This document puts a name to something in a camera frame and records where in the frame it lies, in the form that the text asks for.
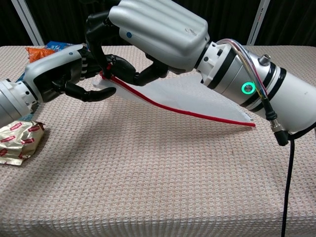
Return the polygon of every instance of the metal connector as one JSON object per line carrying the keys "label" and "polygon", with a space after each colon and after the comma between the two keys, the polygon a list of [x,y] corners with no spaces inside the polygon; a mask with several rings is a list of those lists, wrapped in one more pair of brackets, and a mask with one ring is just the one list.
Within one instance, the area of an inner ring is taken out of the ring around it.
{"label": "metal connector", "polygon": [[273,132],[284,131],[282,125],[278,122],[277,119],[271,120],[270,124],[271,124],[271,129]]}
{"label": "metal connector", "polygon": [[258,59],[260,65],[262,66],[268,66],[270,63],[271,57],[268,54],[264,54],[261,56],[261,58]]}

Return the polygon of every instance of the glowing green ring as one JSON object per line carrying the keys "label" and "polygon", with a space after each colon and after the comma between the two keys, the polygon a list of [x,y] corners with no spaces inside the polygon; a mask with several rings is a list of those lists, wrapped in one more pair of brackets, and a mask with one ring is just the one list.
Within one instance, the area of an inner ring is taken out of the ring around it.
{"label": "glowing green ring", "polygon": [[[246,90],[245,90],[245,87],[248,86],[248,85],[252,86],[252,90],[251,90],[251,91],[246,91]],[[255,85],[253,82],[246,82],[246,83],[244,83],[244,84],[242,85],[242,87],[241,87],[241,91],[242,91],[244,94],[246,94],[246,95],[252,94],[253,92],[255,92],[255,90],[256,90],[256,85]]]}

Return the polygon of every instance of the snack bag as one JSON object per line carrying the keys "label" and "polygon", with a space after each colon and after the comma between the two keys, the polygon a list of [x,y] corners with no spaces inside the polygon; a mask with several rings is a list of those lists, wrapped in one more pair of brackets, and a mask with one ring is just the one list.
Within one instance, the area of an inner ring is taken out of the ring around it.
{"label": "snack bag", "polygon": [[47,48],[25,48],[29,53],[30,63],[35,62],[43,57],[53,54],[55,51]]}
{"label": "snack bag", "polygon": [[60,50],[62,50],[64,48],[67,48],[67,47],[69,47],[71,45],[73,45],[73,44],[71,44],[71,43],[63,43],[63,42],[56,42],[56,41],[50,41],[47,45],[45,45],[44,48],[52,49],[55,52],[57,52],[57,51],[60,51]]}
{"label": "snack bag", "polygon": [[34,154],[44,134],[43,123],[14,121],[0,128],[0,164],[21,165]]}

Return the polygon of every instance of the cable connector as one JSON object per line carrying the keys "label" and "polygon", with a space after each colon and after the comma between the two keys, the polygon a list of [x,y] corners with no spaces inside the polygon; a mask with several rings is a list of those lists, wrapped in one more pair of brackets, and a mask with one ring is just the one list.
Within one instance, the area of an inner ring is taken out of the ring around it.
{"label": "cable connector", "polygon": [[282,125],[277,121],[277,119],[271,120],[271,130],[275,134],[277,143],[280,146],[286,146],[288,144],[288,132],[285,131]]}
{"label": "cable connector", "polygon": [[280,146],[286,146],[288,144],[288,132],[285,131],[282,125],[277,120],[277,114],[273,110],[272,105],[268,98],[262,99],[262,105],[266,111],[266,119],[270,121],[271,130],[275,134],[277,143]]}

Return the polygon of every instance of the white pole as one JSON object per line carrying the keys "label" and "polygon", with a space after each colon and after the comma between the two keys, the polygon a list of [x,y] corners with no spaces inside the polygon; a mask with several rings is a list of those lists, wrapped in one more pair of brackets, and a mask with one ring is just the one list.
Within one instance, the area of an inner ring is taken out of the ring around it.
{"label": "white pole", "polygon": [[44,45],[44,41],[40,36],[39,30],[34,22],[34,19],[30,13],[30,10],[25,0],[11,0],[15,10],[19,14],[19,17],[33,43],[33,45]]}
{"label": "white pole", "polygon": [[261,24],[265,18],[270,0],[261,0],[259,3],[258,11],[256,17],[253,21],[253,25],[249,34],[247,45],[254,45],[259,34]]}

